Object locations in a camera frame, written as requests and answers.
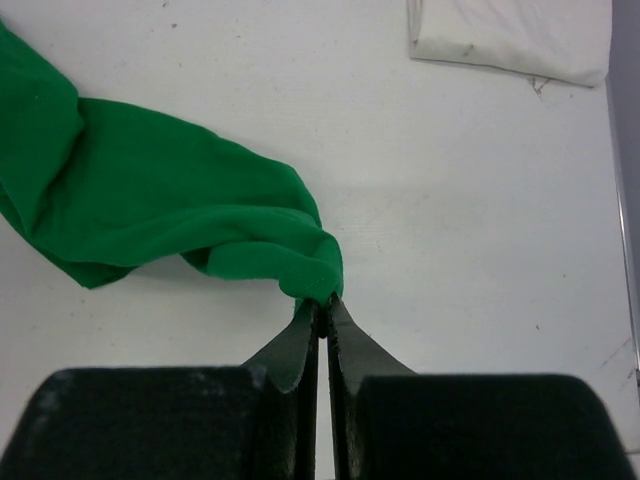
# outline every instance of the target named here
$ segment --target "white fabric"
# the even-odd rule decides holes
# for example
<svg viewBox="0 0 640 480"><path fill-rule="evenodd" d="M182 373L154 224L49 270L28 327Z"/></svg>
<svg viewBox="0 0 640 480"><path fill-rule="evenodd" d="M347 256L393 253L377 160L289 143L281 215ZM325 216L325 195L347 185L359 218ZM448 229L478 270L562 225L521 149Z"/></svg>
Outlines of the white fabric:
<svg viewBox="0 0 640 480"><path fill-rule="evenodd" d="M411 56L596 86L609 70L611 0L408 0Z"/></svg>

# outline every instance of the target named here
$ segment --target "green fabric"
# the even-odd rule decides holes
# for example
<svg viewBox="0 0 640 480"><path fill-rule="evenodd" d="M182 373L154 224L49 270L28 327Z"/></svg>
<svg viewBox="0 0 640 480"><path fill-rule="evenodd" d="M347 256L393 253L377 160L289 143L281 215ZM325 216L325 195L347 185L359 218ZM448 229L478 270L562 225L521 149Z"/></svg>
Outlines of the green fabric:
<svg viewBox="0 0 640 480"><path fill-rule="evenodd" d="M340 249L291 167L161 113L78 98L2 23L0 132L0 211L81 285L180 253L295 298L341 293Z"/></svg>

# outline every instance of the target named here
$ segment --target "white towel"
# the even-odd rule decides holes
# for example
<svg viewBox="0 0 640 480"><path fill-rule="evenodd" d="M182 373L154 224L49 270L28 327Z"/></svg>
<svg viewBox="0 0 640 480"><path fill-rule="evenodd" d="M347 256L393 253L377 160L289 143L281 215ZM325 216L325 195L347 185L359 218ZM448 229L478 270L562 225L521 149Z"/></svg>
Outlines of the white towel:
<svg viewBox="0 0 640 480"><path fill-rule="evenodd" d="M408 0L411 56L586 86L609 70L611 0Z"/></svg>

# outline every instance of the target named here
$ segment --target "white tabletop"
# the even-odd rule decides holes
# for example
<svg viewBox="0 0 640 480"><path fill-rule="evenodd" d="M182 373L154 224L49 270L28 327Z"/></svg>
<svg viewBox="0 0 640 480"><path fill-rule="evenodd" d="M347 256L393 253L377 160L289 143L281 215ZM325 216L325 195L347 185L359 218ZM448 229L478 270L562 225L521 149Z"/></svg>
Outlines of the white tabletop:
<svg viewBox="0 0 640 480"><path fill-rule="evenodd" d="M401 1L3 0L0 15L83 95L294 166L343 248L350 312L409 367L576 375L640 449L604 88L538 93L525 76L411 61ZM0 448L57 369L234 364L292 312L275 282L177 257L88 291L4 221L0 252ZM324 379L320 402L328 478Z"/></svg>

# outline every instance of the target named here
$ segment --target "folded green cloth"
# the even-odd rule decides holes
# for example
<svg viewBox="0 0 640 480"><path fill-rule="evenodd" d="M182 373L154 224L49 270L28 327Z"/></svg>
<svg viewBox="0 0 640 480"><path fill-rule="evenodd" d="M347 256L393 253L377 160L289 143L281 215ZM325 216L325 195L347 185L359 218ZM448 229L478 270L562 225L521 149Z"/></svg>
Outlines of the folded green cloth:
<svg viewBox="0 0 640 480"><path fill-rule="evenodd" d="M338 244L291 167L161 113L78 98L1 22L0 212L89 288L180 253L295 298L342 290Z"/></svg>

